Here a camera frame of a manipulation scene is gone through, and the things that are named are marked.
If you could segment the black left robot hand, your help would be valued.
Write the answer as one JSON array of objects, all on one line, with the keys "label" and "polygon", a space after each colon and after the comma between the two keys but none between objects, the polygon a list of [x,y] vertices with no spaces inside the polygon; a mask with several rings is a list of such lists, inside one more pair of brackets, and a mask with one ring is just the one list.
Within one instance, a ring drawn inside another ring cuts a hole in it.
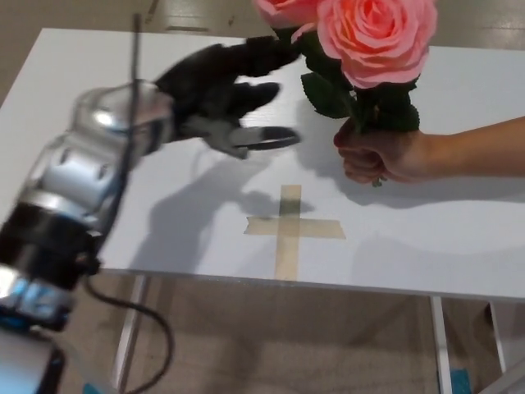
[{"label": "black left robot hand", "polygon": [[176,63],[155,82],[173,100],[170,140],[200,138],[211,149],[238,159],[252,150],[300,143],[299,133],[289,127],[242,126],[242,118],[269,104],[280,86],[238,82],[241,76],[267,76],[298,57],[297,48],[263,36],[233,46],[214,44]]}]

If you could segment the bare human hand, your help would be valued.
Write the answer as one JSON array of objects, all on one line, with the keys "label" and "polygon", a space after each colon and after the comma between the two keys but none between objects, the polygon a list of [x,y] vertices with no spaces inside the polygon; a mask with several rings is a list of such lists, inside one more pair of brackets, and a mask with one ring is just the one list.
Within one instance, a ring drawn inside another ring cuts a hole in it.
[{"label": "bare human hand", "polygon": [[333,142],[352,181],[366,184],[384,178],[414,183],[431,177],[435,142],[420,131],[359,134],[348,120]]}]

